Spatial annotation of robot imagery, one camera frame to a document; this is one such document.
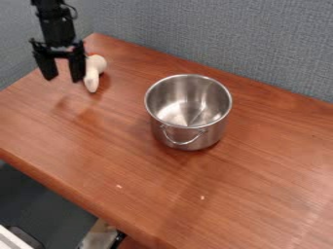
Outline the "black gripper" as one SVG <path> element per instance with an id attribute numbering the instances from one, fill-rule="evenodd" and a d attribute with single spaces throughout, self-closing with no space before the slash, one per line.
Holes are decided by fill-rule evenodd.
<path id="1" fill-rule="evenodd" d="M 76 8 L 65 0 L 30 0 L 30 6 L 34 8 L 42 40 L 30 38 L 29 43 L 42 77 L 50 81 L 59 75 L 55 59 L 67 58 L 71 80 L 76 83 L 85 75 L 84 47 L 73 28 Z"/>

